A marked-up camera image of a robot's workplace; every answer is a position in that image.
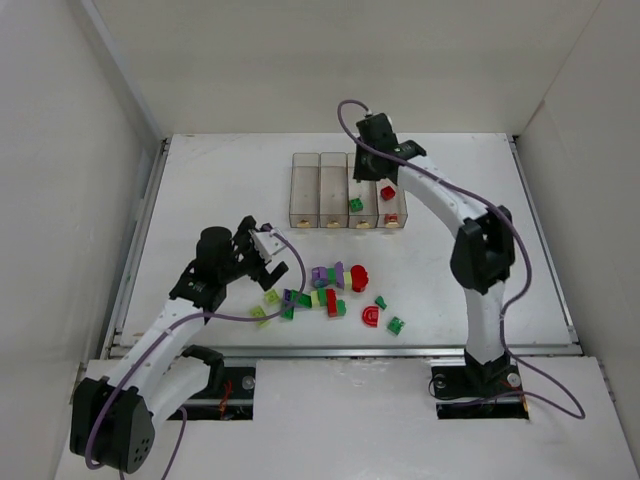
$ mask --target white table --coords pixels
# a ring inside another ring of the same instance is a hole
[[[437,420],[427,362],[262,361],[253,421],[191,421],[169,479],[637,480],[613,404],[593,358],[536,358],[582,401],[584,421],[535,400],[530,421]],[[113,361],[93,361],[99,378]],[[523,385],[570,407],[551,383],[521,369]],[[179,422],[156,435],[131,480],[157,480]],[[114,480],[68,448],[56,480]]]
[[[507,206],[531,254],[530,293],[507,316],[514,345],[571,343],[540,238],[508,139],[503,134],[406,134],[422,144],[459,185]],[[324,311],[296,311],[293,322],[255,325],[213,321],[194,342],[216,347],[451,347],[466,342],[467,316],[461,287],[449,270],[453,239],[438,219],[407,195],[404,230],[357,231],[288,228],[291,157],[296,152],[353,151],[341,134],[177,135],[173,138],[135,279],[121,345],[132,345],[156,318],[180,273],[193,259],[200,231],[223,225],[235,231],[245,215],[284,227],[302,254],[307,273],[317,265],[362,264],[370,284],[363,294],[341,294],[345,318],[330,321]],[[279,288],[298,288],[293,256],[282,255],[290,271]],[[524,282],[521,257],[508,282],[507,297]],[[248,315],[262,303],[262,291],[247,279],[228,289],[220,312]],[[389,305],[383,326],[365,328],[363,308],[383,295]],[[384,328],[392,316],[406,322],[400,336]]]

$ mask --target green block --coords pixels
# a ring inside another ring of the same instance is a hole
[[[403,328],[404,322],[398,317],[393,317],[393,319],[389,322],[389,325],[387,325],[387,330],[389,330],[394,335],[399,335]]]
[[[320,306],[327,306],[327,291],[324,288],[318,289],[318,300],[320,300]]]
[[[282,312],[280,316],[286,320],[293,320],[293,307],[290,307],[286,312]]]
[[[336,306],[338,307],[338,316],[344,317],[347,314],[347,306],[344,303],[344,300],[338,300],[336,302]]]
[[[267,305],[277,305],[280,301],[280,295],[275,290],[269,290],[264,294],[264,301]]]
[[[382,298],[382,296],[376,298],[376,305],[378,305],[383,310],[387,308],[387,304],[384,303],[384,298]]]
[[[296,305],[305,308],[311,308],[311,296],[306,293],[299,293],[297,290],[291,290],[291,295]]]
[[[360,200],[359,198],[349,200],[349,206],[351,207],[352,212],[359,212],[364,208],[364,205],[362,205],[362,200]]]
[[[258,305],[257,307],[253,307],[251,310],[249,310],[249,314],[253,317],[253,318],[260,318],[260,317],[266,317],[267,314],[265,313],[264,309]]]

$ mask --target plastic container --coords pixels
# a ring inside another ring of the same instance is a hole
[[[392,187],[396,194],[391,200],[384,200],[380,192],[385,187]],[[376,183],[376,197],[378,200],[378,228],[404,228],[407,223],[407,199],[404,190],[398,188],[390,180]]]
[[[369,229],[378,224],[378,202],[376,199],[376,182],[360,182],[353,179],[356,154],[347,156],[347,186],[348,200],[359,199],[362,210],[354,212],[349,205],[349,228]]]
[[[291,169],[289,225],[292,228],[318,228],[320,212],[320,155],[296,153]]]
[[[320,154],[320,227],[348,226],[347,192],[347,154]]]

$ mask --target toy block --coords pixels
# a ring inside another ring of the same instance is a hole
[[[362,209],[364,209],[362,200],[360,200],[359,198],[349,200],[349,207],[351,208],[352,212],[360,212]]]
[[[260,317],[266,317],[267,314],[265,313],[264,309],[261,306],[257,306],[257,307],[253,307],[251,310],[249,310],[249,315],[251,315],[253,318],[260,318]]]
[[[376,305],[378,305],[381,309],[386,310],[387,304],[384,303],[384,298],[382,298],[382,295],[376,298]]]
[[[260,317],[267,316],[264,309],[260,305],[258,305],[257,307],[253,307],[251,310],[249,310],[249,315],[251,315],[253,318],[260,318]],[[269,322],[271,322],[271,320],[263,320],[261,322],[256,322],[256,325],[258,326],[258,328],[264,328],[267,325],[269,325]]]
[[[344,303],[344,300],[338,300],[336,302],[336,307],[338,310],[338,317],[344,317],[347,314],[347,305]]]
[[[384,187],[382,190],[380,190],[380,196],[385,202],[388,202],[396,196],[396,191],[391,186]]]
[[[320,306],[320,299],[318,298],[318,292],[311,292],[311,308],[316,308]]]
[[[336,272],[336,287],[344,290],[344,265],[342,262],[337,262],[334,270]]]
[[[306,293],[299,293],[297,290],[291,290],[292,298],[295,299],[296,306],[311,308],[311,297]]]
[[[345,288],[345,290],[347,288],[351,288],[351,283],[352,283],[351,272],[344,272],[344,288]]]
[[[280,302],[280,295],[275,290],[269,290],[264,294],[264,301],[267,305],[276,305]]]
[[[336,291],[332,288],[327,289],[327,311],[331,318],[338,316],[338,302]]]
[[[362,321],[369,327],[376,328],[378,326],[378,317],[380,316],[380,310],[378,307],[370,306],[364,309],[362,312]]]
[[[327,306],[327,291],[324,288],[318,289],[318,300],[320,301],[321,307]]]
[[[325,267],[315,267],[311,270],[311,281],[316,288],[324,288],[329,285],[329,275]]]
[[[354,292],[362,293],[367,288],[369,276],[362,265],[354,265],[351,267],[351,288]]]
[[[389,325],[387,325],[387,330],[397,336],[404,328],[404,325],[404,322],[398,317],[393,317],[393,319],[389,322]]]

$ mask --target purple cable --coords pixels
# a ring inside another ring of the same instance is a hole
[[[302,261],[302,257],[300,256],[298,251],[294,248],[294,246],[291,245],[291,243],[289,243],[289,241],[286,238],[284,238],[282,235],[279,235],[277,233],[274,233],[274,236],[287,246],[287,248],[291,251],[291,253],[293,253],[293,256],[296,257],[296,260],[298,261],[298,264],[300,265],[300,271],[301,271],[301,274],[302,274],[302,285],[300,286],[300,290],[299,290],[300,293],[298,294],[298,296],[300,296],[302,294],[302,292],[304,291],[306,285],[307,285],[307,272],[305,270],[305,266],[304,266],[304,262]],[[263,322],[265,320],[269,320],[271,318],[275,318],[275,317],[277,317],[279,315],[282,315],[285,311],[289,310],[290,308],[293,308],[295,303],[297,302],[297,300],[298,300],[298,297],[293,297],[291,299],[291,301],[287,302],[285,304],[285,307],[282,310],[280,310],[279,312],[273,313],[271,315],[267,315],[266,317],[259,317],[259,318],[235,317],[235,316],[232,316],[232,315],[224,315],[224,314],[221,314],[221,313],[213,313],[213,312],[192,313],[191,315],[187,315],[186,317],[183,317],[180,320],[176,320],[176,322],[173,323],[168,328],[168,330],[173,331],[176,328],[178,328],[179,326],[185,324],[186,322],[188,322],[190,320],[194,320],[194,319],[197,319],[197,318],[205,318],[205,317],[207,317],[207,318],[219,318],[221,320],[232,320],[232,321],[236,321],[236,322]],[[89,470],[97,470],[97,469],[103,467],[103,465],[101,463],[94,463],[93,460],[91,459],[91,456],[92,456],[92,453],[93,453],[93,446],[95,444],[96,437],[98,435],[98,430],[100,430],[100,426],[102,425],[102,422],[104,421],[104,418],[107,415],[107,412],[109,411],[109,409],[113,405],[113,402],[115,401],[115,399],[118,396],[118,394],[122,391],[124,386],[131,379],[133,374],[142,366],[142,364],[145,362],[147,357],[149,355],[151,355],[151,353],[156,348],[158,348],[158,345],[160,345],[164,341],[164,339],[167,338],[167,336],[168,336],[168,333],[166,331],[162,332],[162,334],[160,334],[160,336],[155,340],[155,342],[153,342],[149,346],[147,351],[145,351],[140,356],[140,358],[133,365],[131,365],[131,368],[129,369],[129,371],[122,377],[122,380],[120,380],[118,385],[114,388],[113,392],[111,392],[111,395],[109,395],[109,398],[104,403],[102,409],[100,410],[100,413],[98,413],[98,416],[96,417],[96,420],[93,423],[93,427],[91,427],[91,432],[89,433],[89,439],[87,440],[87,448],[86,448],[85,455],[84,455],[84,461],[85,461],[85,464],[86,464],[86,466],[87,466],[87,468]],[[175,449],[173,451],[173,454],[171,455],[171,460],[169,461],[169,465],[167,466],[167,469],[165,470],[165,473],[164,473],[164,475],[162,477],[163,480],[169,474],[169,470],[171,469],[171,465],[173,463],[173,460],[175,459],[175,456],[178,453],[178,447],[180,446],[180,442],[182,441],[182,434],[184,433],[184,428],[186,426],[186,418],[187,418],[186,415],[187,415],[187,411],[184,410],[184,412],[182,414],[183,428],[182,428],[182,430],[180,432],[180,436],[178,437],[178,442],[176,443],[176,447],[175,447]]]
[[[506,225],[507,228],[511,231],[511,234],[513,235],[513,238],[515,239],[516,243],[518,244],[518,248],[522,252],[522,258],[524,259],[524,264],[525,264],[527,276],[526,276],[526,281],[525,281],[525,284],[524,284],[524,287],[522,288],[522,290],[520,290],[520,292],[518,292],[516,295],[514,295],[512,298],[510,298],[507,302],[505,302],[505,304],[502,306],[502,309],[500,310],[500,342],[502,343],[502,347],[504,348],[505,352],[507,352],[507,354],[510,357],[516,359],[518,362],[520,362],[525,367],[529,368],[530,370],[533,370],[538,375],[541,375],[542,377],[546,378],[547,380],[549,380],[550,382],[555,384],[558,388],[560,388],[571,399],[571,401],[576,405],[576,407],[578,408],[578,411],[580,413],[576,414],[576,413],[574,413],[574,412],[572,412],[570,410],[567,410],[566,408],[564,408],[563,406],[557,404],[556,402],[554,402],[552,400],[549,400],[549,399],[547,399],[547,398],[545,398],[545,397],[543,397],[543,396],[541,396],[541,395],[539,395],[537,393],[523,392],[523,391],[520,391],[520,390],[513,391],[513,392],[502,393],[502,394],[495,395],[495,396],[489,397],[489,398],[482,398],[482,399],[478,399],[478,400],[473,400],[471,402],[460,403],[458,405],[469,407],[469,406],[473,406],[473,405],[482,405],[482,404],[484,404],[484,403],[486,403],[488,401],[497,400],[499,398],[527,395],[527,396],[532,397],[532,398],[537,398],[538,400],[541,400],[541,401],[547,403],[548,405],[551,405],[552,407],[557,408],[561,412],[566,413],[567,415],[569,415],[569,416],[571,416],[573,418],[577,418],[578,420],[584,420],[587,417],[587,414],[584,411],[584,408],[582,408],[582,405],[580,404],[578,399],[575,397],[575,395],[573,395],[573,393],[571,393],[571,391],[569,391],[569,389],[567,387],[565,387],[562,383],[560,383],[558,380],[553,378],[547,372],[539,369],[538,367],[536,367],[534,365],[531,365],[530,363],[528,363],[525,360],[523,360],[522,357],[514,354],[509,349],[509,347],[507,345],[507,341],[506,341],[505,333],[504,333],[504,317],[505,317],[509,307],[511,307],[511,305],[513,305],[515,302],[520,300],[527,293],[527,291],[529,290],[529,287],[531,287],[531,279],[533,277],[533,268],[532,268],[532,265],[531,265],[531,259],[529,257],[529,252],[527,251],[527,248],[526,248],[526,246],[524,244],[524,241],[522,240],[522,237],[520,236],[520,233],[516,230],[516,228],[514,227],[513,223],[507,218],[507,216],[504,213],[502,213],[502,211],[497,206],[495,206],[493,203],[491,203],[486,198],[481,197],[477,193],[471,192],[471,191],[469,191],[467,189],[464,189],[462,187],[458,187],[457,185],[454,185],[452,183],[447,182],[446,180],[438,177],[437,175],[431,173],[428,170],[425,170],[424,168],[421,168],[421,167],[419,167],[417,165],[414,165],[414,164],[412,164],[410,162],[407,162],[406,160],[403,160],[401,158],[394,157],[393,155],[389,155],[387,153],[380,152],[380,151],[376,150],[375,148],[372,148],[369,145],[367,145],[366,143],[362,142],[353,133],[351,133],[351,130],[349,130],[349,128],[347,127],[347,124],[344,121],[344,118],[342,117],[342,107],[344,107],[345,105],[358,105],[359,107],[361,107],[364,110],[366,110],[367,113],[371,113],[371,110],[369,109],[369,107],[367,107],[367,105],[365,105],[363,102],[361,102],[359,100],[351,100],[351,99],[343,100],[338,104],[338,122],[340,122],[340,126],[344,130],[344,133],[346,133],[347,136],[351,140],[353,140],[356,145],[358,145],[359,147],[363,148],[364,150],[366,150],[367,152],[369,152],[369,153],[371,153],[373,155],[376,155],[376,156],[381,157],[381,158],[385,158],[387,160],[395,162],[395,163],[397,163],[399,165],[402,165],[404,167],[411,168],[411,169],[415,170],[416,172],[426,176],[427,178],[430,178],[434,182],[440,183],[440,185],[442,185],[443,187],[445,187],[445,188],[447,188],[449,190],[452,190],[452,191],[457,192],[457,193],[459,193],[461,195],[464,195],[466,197],[472,198],[472,199],[476,200],[477,202],[480,202],[481,204],[483,204],[484,206],[487,207],[487,210],[489,210],[496,217],[498,217],[500,219],[500,221],[504,225]]]

